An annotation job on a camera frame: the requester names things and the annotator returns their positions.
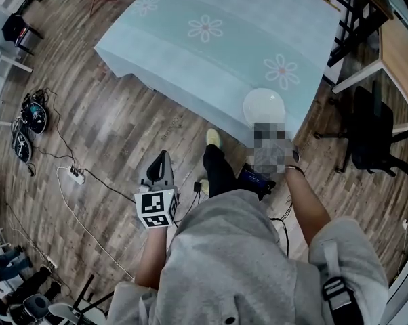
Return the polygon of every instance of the black office chair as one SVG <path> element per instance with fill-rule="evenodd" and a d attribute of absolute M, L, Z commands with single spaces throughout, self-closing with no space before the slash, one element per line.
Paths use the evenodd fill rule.
<path fill-rule="evenodd" d="M 25 36 L 27 36 L 29 32 L 36 34 L 42 40 L 44 39 L 38 31 L 26 23 L 23 17 L 18 14 L 12 14 L 2 27 L 3 38 L 6 41 L 14 42 L 14 47 L 18 47 L 33 56 L 34 54 L 27 47 L 22 45 Z"/>
<path fill-rule="evenodd" d="M 348 139 L 344 164 L 342 168 L 336 167 L 335 172 L 345 172 L 351 156 L 353 164 L 359 170 L 367 170 L 369 173 L 384 171 L 395 177 L 395 172 L 391 168 L 398 167 L 408 175 L 408 163 L 390 154 L 391 144 L 407 139 L 408 130 L 392 136 L 394 115 L 382 102 L 380 90 L 375 82 L 373 94 L 362 87 L 357 87 L 354 93 L 353 113 L 348 116 L 344 116 L 339 101 L 331 98 L 328 102 L 340 111 L 347 128 L 339 133 L 316 132 L 314 137 Z"/>

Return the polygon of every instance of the light blue tablecloth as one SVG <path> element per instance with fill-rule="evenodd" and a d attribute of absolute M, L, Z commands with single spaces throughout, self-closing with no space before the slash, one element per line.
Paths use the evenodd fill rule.
<path fill-rule="evenodd" d="M 136 0 L 96 51 L 246 144 L 243 99 L 254 88 L 284 100 L 294 138 L 314 99 L 338 26 L 323 0 Z"/>

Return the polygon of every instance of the chair wheel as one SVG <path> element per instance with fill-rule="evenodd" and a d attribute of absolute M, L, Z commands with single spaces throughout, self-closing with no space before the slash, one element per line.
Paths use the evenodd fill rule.
<path fill-rule="evenodd" d="M 329 105 L 335 106 L 338 103 L 338 100 L 334 99 L 333 97 L 330 97 L 329 99 L 327 99 L 327 103 Z"/>

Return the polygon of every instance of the bracelet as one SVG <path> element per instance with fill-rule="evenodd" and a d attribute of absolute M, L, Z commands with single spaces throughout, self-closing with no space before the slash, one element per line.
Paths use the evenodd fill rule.
<path fill-rule="evenodd" d="M 293 170 L 298 170 L 302 175 L 305 177 L 305 172 L 302 171 L 300 167 L 297 167 L 295 165 L 285 165 L 286 169 L 293 169 Z"/>

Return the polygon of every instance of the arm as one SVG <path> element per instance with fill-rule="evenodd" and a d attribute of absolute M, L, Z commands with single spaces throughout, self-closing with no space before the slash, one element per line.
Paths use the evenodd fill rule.
<path fill-rule="evenodd" d="M 320 229 L 331 221 L 331 217 L 300 171 L 287 168 L 285 179 L 296 219 L 309 246 Z"/>
<path fill-rule="evenodd" d="M 136 272 L 135 283 L 140 286 L 159 289 L 159 280 L 166 262 L 167 227 L 148 231 L 144 252 Z"/>

